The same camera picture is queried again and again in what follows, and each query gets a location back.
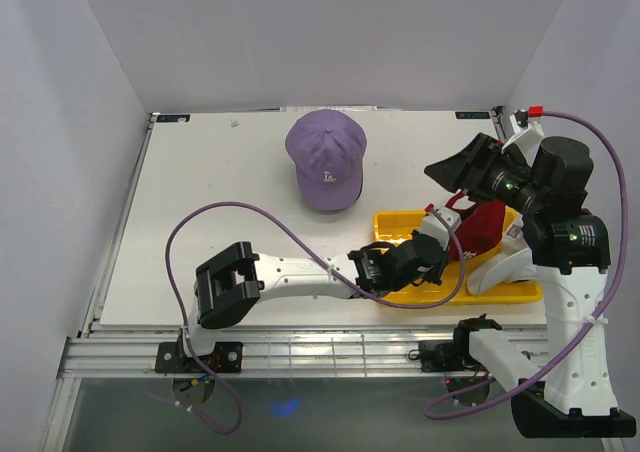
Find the white baseball cap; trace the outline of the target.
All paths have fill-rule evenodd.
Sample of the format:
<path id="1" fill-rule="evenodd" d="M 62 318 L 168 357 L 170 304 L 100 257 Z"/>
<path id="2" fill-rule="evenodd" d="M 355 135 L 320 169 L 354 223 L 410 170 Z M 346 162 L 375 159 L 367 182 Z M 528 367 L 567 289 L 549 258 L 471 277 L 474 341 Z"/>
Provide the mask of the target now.
<path id="1" fill-rule="evenodd" d="M 502 282 L 533 281 L 536 278 L 537 268 L 524 239 L 523 227 L 522 215 L 517 214 L 503 233 L 500 252 L 469 275 L 467 289 L 472 295 L 482 295 Z"/>

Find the purple baseball cap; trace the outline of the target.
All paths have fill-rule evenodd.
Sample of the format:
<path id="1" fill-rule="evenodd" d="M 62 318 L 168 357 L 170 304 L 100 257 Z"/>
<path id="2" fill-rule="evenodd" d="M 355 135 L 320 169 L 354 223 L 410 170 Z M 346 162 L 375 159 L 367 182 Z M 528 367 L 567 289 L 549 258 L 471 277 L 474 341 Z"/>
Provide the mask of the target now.
<path id="1" fill-rule="evenodd" d="M 354 182 L 363 176 L 364 129 L 343 112 L 321 109 L 299 118 L 285 138 L 304 201 L 321 211 L 350 206 Z"/>

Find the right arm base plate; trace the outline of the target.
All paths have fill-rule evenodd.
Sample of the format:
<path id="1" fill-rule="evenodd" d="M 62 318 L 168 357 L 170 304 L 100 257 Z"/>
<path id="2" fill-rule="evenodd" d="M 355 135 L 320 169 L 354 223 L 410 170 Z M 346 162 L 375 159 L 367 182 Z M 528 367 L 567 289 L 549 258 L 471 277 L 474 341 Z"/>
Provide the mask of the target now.
<path id="1" fill-rule="evenodd" d="M 478 373 L 484 370 L 478 362 L 464 358 L 452 340 L 419 341 L 417 347 L 407 353 L 407 358 L 418 363 L 422 372 Z"/>

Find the yellow plastic tray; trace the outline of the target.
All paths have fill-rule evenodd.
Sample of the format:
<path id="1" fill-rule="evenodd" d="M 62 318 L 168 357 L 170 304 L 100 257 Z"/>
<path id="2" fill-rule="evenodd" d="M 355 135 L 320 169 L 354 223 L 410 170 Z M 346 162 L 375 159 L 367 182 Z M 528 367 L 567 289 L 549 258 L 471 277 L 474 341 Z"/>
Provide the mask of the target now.
<path id="1" fill-rule="evenodd" d="M 373 216 L 374 239 L 399 245 L 411 238 L 418 228 L 424 212 L 420 210 L 382 211 Z M 451 262 L 445 268 L 440 286 L 422 283 L 419 287 L 409 285 L 400 291 L 391 292 L 390 302 L 409 305 L 427 305 L 446 298 L 459 280 L 459 263 Z M 543 298 L 541 287 L 531 281 L 499 283 L 481 295 L 473 295 L 466 285 L 445 306 L 462 305 L 517 305 L 537 302 Z"/>

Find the black baseball cap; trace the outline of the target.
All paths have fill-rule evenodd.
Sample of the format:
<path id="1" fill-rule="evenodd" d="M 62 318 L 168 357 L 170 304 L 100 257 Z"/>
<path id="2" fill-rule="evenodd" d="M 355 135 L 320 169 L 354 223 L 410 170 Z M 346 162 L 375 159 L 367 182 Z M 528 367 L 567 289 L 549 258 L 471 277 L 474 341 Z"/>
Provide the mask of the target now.
<path id="1" fill-rule="evenodd" d="M 351 197 L 350 206 L 353 206 L 360 198 L 363 189 L 363 176 L 360 175 L 358 180 L 354 182 L 353 194 Z"/>

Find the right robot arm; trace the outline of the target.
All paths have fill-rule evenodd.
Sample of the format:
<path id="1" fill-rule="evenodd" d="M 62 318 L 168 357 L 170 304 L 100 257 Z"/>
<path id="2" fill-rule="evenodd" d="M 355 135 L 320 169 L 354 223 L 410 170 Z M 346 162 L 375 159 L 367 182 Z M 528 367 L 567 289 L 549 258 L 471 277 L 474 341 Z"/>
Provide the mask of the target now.
<path id="1" fill-rule="evenodd" d="M 551 359 L 536 368 L 480 319 L 461 322 L 451 354 L 464 369 L 482 364 L 504 394 L 475 412 L 508 402 L 526 438 L 631 438 L 636 420 L 620 409 L 608 374 L 604 309 L 611 264 L 604 222 L 582 204 L 593 171 L 583 143 L 543 139 L 532 163 L 514 145 L 478 134 L 459 153 L 425 167 L 449 192 L 498 200 L 521 214 L 523 237 L 545 300 Z"/>

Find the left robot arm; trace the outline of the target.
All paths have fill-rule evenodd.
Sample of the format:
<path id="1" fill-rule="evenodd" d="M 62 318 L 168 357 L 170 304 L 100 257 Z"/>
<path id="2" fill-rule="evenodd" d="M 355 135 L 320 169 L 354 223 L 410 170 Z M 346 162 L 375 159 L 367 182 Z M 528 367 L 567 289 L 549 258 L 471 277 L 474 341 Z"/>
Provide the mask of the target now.
<path id="1" fill-rule="evenodd" d="M 258 303 L 280 298 L 351 300 L 424 283 L 439 285 L 462 222 L 447 207 L 428 212 L 411 237 L 397 245 L 377 241 L 321 261 L 257 253 L 236 242 L 195 270 L 195 304 L 182 327 L 178 360 L 190 371 L 222 370 L 219 332 L 240 323 Z"/>

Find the red baseball cap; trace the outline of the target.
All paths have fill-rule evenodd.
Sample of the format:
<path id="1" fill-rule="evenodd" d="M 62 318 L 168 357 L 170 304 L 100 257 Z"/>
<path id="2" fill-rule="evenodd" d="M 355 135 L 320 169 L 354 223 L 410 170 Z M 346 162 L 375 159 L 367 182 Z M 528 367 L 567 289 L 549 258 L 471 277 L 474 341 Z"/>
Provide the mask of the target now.
<path id="1" fill-rule="evenodd" d="M 465 197 L 464 192 L 458 192 L 443 206 L 460 213 L 462 222 L 455 236 L 459 240 L 462 256 L 471 259 L 488 252 L 500 242 L 506 207 L 500 201 L 473 203 L 466 209 L 457 207 L 456 203 Z M 459 251 L 453 245 L 444 252 L 448 262 L 459 260 Z"/>

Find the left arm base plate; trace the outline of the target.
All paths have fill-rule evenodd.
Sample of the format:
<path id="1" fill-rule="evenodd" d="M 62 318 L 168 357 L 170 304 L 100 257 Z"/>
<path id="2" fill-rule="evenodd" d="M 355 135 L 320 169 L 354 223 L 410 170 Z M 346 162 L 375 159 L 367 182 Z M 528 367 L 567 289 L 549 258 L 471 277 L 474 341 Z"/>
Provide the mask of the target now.
<path id="1" fill-rule="evenodd" d="M 200 356 L 200 360 L 216 373 L 240 373 L 242 359 L 242 342 L 217 342 L 211 353 Z M 186 355 L 180 340 L 159 344 L 154 371 L 159 374 L 205 373 L 193 358 Z"/>

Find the aluminium frame rail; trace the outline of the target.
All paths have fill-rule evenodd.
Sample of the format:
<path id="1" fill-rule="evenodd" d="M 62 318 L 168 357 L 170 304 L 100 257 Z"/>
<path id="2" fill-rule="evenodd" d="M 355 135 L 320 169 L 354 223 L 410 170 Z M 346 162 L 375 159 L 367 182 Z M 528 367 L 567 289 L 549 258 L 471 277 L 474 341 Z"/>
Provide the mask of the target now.
<path id="1" fill-rule="evenodd" d="M 153 386 L 160 343 L 179 332 L 180 307 L 194 302 L 198 264 L 247 239 L 271 254 L 304 251 L 277 223 L 320 254 L 353 249 L 373 236 L 378 211 L 418 209 L 444 192 L 423 172 L 477 133 L 501 135 L 497 117 L 460 119 L 451 111 L 357 111 L 364 128 L 364 192 L 336 214 L 308 208 L 284 149 L 296 110 L 156 114 L 79 336 L 64 350 L 44 434 L 45 451 L 169 451 L 216 434 L 185 422 Z M 166 277 L 172 264 L 184 296 Z M 415 378 L 406 359 L 414 339 L 444 337 L 471 305 L 401 311 L 329 298 L 278 299 L 258 306 L 228 340 L 245 345 L 250 380 Z"/>

